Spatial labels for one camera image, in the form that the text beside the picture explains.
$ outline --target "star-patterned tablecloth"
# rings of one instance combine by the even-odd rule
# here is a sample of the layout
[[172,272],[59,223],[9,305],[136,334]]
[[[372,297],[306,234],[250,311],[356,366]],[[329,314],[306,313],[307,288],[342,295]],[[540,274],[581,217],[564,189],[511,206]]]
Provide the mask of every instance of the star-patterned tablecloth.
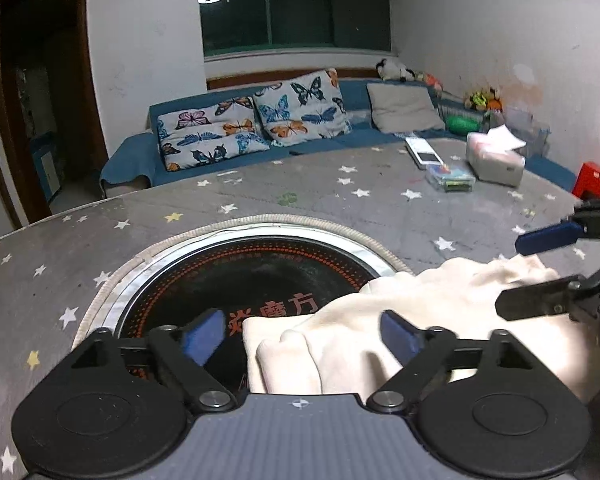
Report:
[[[463,142],[430,143],[443,160],[464,164]],[[228,218],[314,216],[375,238],[418,273],[456,256],[510,258],[518,234],[559,221],[575,202],[526,172],[517,190],[477,182],[473,192],[447,194],[426,181],[398,143],[210,173],[11,234],[0,240],[0,479],[26,474],[11,440],[13,410],[70,350],[111,273],[158,241]],[[590,274],[600,267],[600,242],[578,242],[541,259],[561,275]]]

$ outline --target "yellow star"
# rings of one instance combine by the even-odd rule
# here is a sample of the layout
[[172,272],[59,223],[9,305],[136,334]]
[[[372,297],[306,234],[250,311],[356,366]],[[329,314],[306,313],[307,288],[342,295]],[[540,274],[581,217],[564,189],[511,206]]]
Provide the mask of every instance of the yellow star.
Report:
[[165,216],[165,218],[167,219],[167,224],[169,222],[172,222],[174,220],[180,220],[180,217],[182,216],[182,213],[171,213],[168,216]]
[[29,357],[27,358],[27,364],[29,365],[30,370],[33,370],[33,368],[40,364],[40,360],[38,359],[38,350],[32,350],[29,353]]

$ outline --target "beige pillow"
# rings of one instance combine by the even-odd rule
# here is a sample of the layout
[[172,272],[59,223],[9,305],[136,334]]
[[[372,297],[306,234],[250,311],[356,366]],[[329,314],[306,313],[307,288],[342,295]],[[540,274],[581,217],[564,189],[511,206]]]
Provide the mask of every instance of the beige pillow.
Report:
[[426,88],[380,83],[369,83],[366,88],[374,123],[382,133],[445,129]]

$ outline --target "red box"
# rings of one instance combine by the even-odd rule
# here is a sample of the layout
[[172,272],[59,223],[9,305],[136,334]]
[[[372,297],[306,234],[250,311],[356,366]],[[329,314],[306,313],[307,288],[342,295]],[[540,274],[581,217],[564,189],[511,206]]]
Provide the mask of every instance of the red box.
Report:
[[600,198],[600,166],[595,162],[585,162],[571,194],[583,200]]

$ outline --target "beige towel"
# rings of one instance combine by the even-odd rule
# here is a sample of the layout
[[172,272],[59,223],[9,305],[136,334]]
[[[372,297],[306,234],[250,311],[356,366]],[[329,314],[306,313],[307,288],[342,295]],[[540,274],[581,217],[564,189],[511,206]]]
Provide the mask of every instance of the beige towel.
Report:
[[600,389],[600,349],[585,326],[567,316],[507,322],[494,302],[502,290],[553,280],[536,256],[480,264],[448,260],[418,276],[399,272],[331,301],[315,314],[250,317],[242,326],[252,392],[341,394],[363,400],[400,364],[382,344],[379,315],[392,309],[420,328],[439,325],[461,338],[509,330],[582,400]]

